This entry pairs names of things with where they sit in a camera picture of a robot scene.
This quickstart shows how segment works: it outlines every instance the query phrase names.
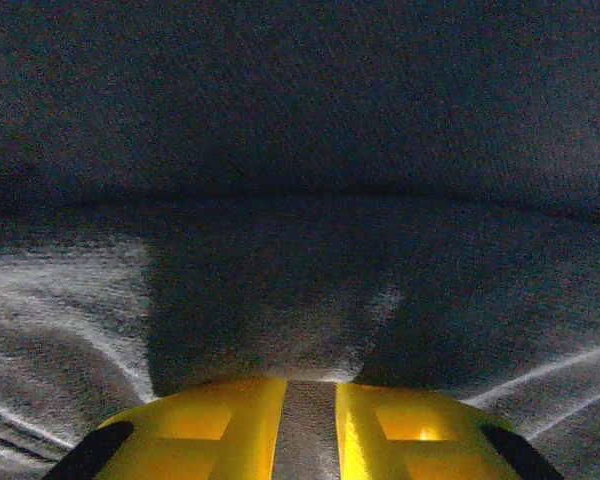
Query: dark gray fabric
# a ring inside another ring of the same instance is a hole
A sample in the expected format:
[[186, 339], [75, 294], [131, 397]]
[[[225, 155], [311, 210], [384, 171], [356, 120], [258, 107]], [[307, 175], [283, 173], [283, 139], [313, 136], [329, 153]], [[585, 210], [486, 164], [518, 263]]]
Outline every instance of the dark gray fabric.
[[[600, 5], [576, 3], [0, 1], [3, 477], [269, 373], [439, 389], [600, 478]], [[315, 388], [285, 448], [332, 421]]]

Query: yellow plastic casing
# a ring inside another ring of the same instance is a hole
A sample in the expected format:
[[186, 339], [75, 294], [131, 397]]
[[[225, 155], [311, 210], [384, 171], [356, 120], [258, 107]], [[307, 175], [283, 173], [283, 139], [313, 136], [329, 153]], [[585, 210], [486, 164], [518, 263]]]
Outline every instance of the yellow plastic casing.
[[520, 480], [480, 431], [513, 426], [440, 394], [339, 384], [336, 424], [343, 480]]
[[98, 480], [270, 480], [286, 381], [258, 378], [198, 386], [127, 410], [98, 428], [134, 431]]

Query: textured cloth surface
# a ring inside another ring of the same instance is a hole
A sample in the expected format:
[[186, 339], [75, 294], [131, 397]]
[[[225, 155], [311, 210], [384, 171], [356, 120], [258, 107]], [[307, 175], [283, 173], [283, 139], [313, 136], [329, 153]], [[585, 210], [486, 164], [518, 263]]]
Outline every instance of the textured cloth surface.
[[304, 382], [356, 379], [599, 479], [600, 6], [550, 3], [0, 0], [0, 478], [259, 372], [276, 478], [333, 478]]

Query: gray blanket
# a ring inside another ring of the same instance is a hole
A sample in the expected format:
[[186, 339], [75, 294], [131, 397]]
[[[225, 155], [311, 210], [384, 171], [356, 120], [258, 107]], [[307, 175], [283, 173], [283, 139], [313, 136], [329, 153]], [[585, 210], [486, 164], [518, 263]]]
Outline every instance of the gray blanket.
[[0, 478], [264, 373], [274, 478], [355, 380], [600, 479], [600, 9], [394, 3], [0, 2]]

